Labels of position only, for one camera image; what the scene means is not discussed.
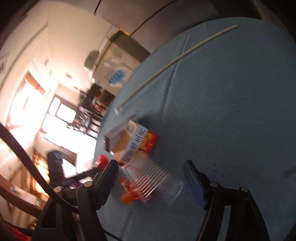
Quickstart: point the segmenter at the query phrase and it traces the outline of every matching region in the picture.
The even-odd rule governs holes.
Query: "clear plastic container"
[[[134,190],[144,203],[158,196],[167,204],[172,204],[184,185],[142,151],[137,151],[123,168],[133,183]]]

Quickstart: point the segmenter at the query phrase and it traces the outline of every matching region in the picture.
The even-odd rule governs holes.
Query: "red fabric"
[[[22,232],[11,227],[9,224],[6,224],[6,226],[8,227],[8,229],[17,241],[31,241],[31,237],[24,235]]]

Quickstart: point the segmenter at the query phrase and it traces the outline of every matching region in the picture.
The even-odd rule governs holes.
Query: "table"
[[[46,204],[46,201],[36,197],[36,200],[39,202],[39,206],[33,205],[31,202],[28,201],[28,199],[23,200],[19,196],[12,193],[11,192],[12,186],[13,184],[10,181],[6,180],[2,175],[0,175],[0,196],[2,196],[5,200],[7,200],[13,206],[38,218]]]
[[[234,24],[238,28],[161,73],[116,116],[114,108],[156,71]],[[134,72],[105,116],[95,156],[107,154],[104,133],[138,110],[137,121],[159,134],[151,153],[157,164],[184,180],[182,166],[191,159],[224,187],[247,186],[271,240],[283,240],[296,221],[295,76],[296,46],[284,30],[250,18],[205,22],[166,43]],[[171,206],[157,198],[149,206],[123,205],[122,194],[116,182],[98,211],[109,232],[124,241],[195,240],[205,212],[186,187]]]

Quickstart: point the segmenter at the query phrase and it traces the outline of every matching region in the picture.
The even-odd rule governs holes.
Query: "wooden stick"
[[[147,79],[139,88],[137,88],[124,102],[122,102],[119,106],[117,106],[115,108],[115,112],[118,115],[119,110],[135,95],[137,94],[143,87],[145,87],[148,83],[150,83],[155,77],[157,77],[160,73],[162,73],[164,70],[166,70],[168,67],[172,66],[174,63],[176,63],[178,60],[180,60],[181,58],[183,58],[184,56],[186,56],[187,54],[189,54],[190,52],[192,52],[193,50],[197,49],[198,47],[202,46],[203,44],[209,42],[210,40],[236,28],[237,25],[233,25],[229,28],[226,28],[214,35],[212,35],[211,37],[208,37],[207,39],[201,41],[200,43],[194,45],[192,48],[188,49],[187,51],[185,51],[184,53],[180,54],[178,57],[176,57],[174,60],[172,60],[171,62],[169,62],[167,65],[165,65],[163,68],[161,68],[159,71],[157,71],[154,75],[152,75],[149,79]]]

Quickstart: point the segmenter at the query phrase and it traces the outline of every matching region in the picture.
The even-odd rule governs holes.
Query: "metal screw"
[[[241,187],[241,190],[243,191],[243,192],[247,192],[249,189],[247,188],[247,187]]]
[[[54,188],[54,192],[56,192],[56,193],[59,193],[61,190],[62,190],[61,187],[56,187],[56,188]]]
[[[92,182],[91,181],[88,181],[88,182],[85,182],[84,183],[84,186],[85,187],[90,187],[92,185]]]
[[[219,186],[219,183],[217,182],[211,182],[210,185],[213,187],[213,188],[216,188]]]

